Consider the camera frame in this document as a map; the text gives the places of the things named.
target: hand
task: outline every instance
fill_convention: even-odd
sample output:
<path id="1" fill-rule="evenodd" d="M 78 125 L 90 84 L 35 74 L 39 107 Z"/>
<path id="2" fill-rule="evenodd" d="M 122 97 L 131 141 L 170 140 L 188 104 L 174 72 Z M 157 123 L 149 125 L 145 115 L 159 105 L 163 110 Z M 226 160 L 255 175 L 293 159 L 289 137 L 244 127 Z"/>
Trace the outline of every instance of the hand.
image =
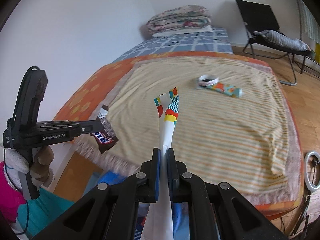
<path id="1" fill-rule="evenodd" d="M 42 147 L 35 155 L 34 163 L 29 167 L 27 160 L 22 157 L 17 151 L 7 149 L 5 152 L 5 162 L 7 172 L 12 182 L 21 190 L 21 183 L 18 176 L 18 171 L 27 174 L 30 171 L 32 183 L 40 187 L 41 185 L 49 187 L 54 175 L 50 168 L 50 163 L 53 161 L 54 155 L 49 146 Z M 8 184 L 14 187 L 7 175 L 5 174 Z"/>

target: metal bolt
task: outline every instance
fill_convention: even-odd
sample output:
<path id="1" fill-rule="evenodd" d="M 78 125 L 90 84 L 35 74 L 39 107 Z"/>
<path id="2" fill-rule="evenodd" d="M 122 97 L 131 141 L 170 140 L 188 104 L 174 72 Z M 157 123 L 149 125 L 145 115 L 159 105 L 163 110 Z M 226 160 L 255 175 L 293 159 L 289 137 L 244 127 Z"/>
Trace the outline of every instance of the metal bolt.
<path id="1" fill-rule="evenodd" d="M 146 174 L 145 174 L 144 172 L 138 172 L 138 173 L 136 174 L 136 177 L 137 177 L 138 179 L 144 179 L 144 178 L 146 177 Z"/>
<path id="2" fill-rule="evenodd" d="M 98 189 L 99 190 L 105 190 L 108 187 L 108 184 L 105 182 L 99 183 L 98 184 Z"/>
<path id="3" fill-rule="evenodd" d="M 227 182 L 220 183 L 220 188 L 222 189 L 230 189 L 230 184 Z"/>
<path id="4" fill-rule="evenodd" d="M 184 172 L 182 174 L 182 177 L 184 177 L 185 179 L 191 179 L 192 178 L 192 174 L 190 172 Z"/>

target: roll of tape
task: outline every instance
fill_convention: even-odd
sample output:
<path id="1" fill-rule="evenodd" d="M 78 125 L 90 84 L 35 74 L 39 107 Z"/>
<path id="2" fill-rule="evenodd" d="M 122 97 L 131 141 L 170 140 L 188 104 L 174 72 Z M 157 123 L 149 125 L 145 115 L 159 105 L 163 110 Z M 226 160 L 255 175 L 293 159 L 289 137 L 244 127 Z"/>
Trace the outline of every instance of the roll of tape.
<path id="1" fill-rule="evenodd" d="M 310 182 L 309 176 L 308 176 L 308 160 L 311 156 L 314 156 L 320 161 L 320 154 L 315 151 L 308 152 L 306 157 L 304 158 L 304 181 L 307 185 L 308 190 L 311 192 L 316 192 L 320 188 L 320 181 L 318 182 L 318 185 L 313 185 Z"/>
<path id="2" fill-rule="evenodd" d="M 219 78 L 212 75 L 203 75 L 198 78 L 198 85 L 201 87 L 211 86 L 219 82 Z"/>

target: teal clothing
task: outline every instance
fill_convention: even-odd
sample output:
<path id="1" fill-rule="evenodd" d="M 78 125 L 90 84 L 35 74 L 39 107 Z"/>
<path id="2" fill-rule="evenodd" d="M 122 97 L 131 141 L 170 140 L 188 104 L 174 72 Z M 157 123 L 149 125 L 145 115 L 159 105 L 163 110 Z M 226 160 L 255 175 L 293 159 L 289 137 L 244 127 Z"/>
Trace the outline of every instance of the teal clothing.
<path id="1" fill-rule="evenodd" d="M 37 199 L 28 200 L 28 204 L 29 225 L 26 235 L 31 238 L 71 207 L 74 202 L 40 188 L 40 196 Z M 19 206 L 18 221 L 24 229 L 27 221 L 27 204 Z"/>

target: floral orange fabric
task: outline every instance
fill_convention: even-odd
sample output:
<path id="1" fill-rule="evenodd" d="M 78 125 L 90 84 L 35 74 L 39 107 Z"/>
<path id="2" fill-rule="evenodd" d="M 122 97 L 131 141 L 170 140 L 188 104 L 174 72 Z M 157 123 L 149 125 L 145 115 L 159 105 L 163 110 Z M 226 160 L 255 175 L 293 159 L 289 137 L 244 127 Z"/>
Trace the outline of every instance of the floral orange fabric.
<path id="1" fill-rule="evenodd" d="M 266 62 L 250 57 L 238 56 L 219 52 L 206 51 L 178 51 L 166 52 L 163 54 L 151 54 L 135 58 L 125 59 L 119 62 L 111 63 L 100 68 L 94 73 L 65 103 L 55 116 L 54 120 L 85 121 L 88 120 L 91 113 L 98 104 L 113 89 L 115 84 L 132 69 L 135 63 L 142 60 L 181 56 L 200 56 L 200 57 L 223 57 L 241 61 L 256 63 L 263 66 L 269 66 Z M 301 163 L 300 192 L 296 201 L 287 201 L 275 204 L 258 205 L 260 210 L 269 219 L 280 217 L 286 212 L 299 206 L 303 197 L 303 165 Z"/>

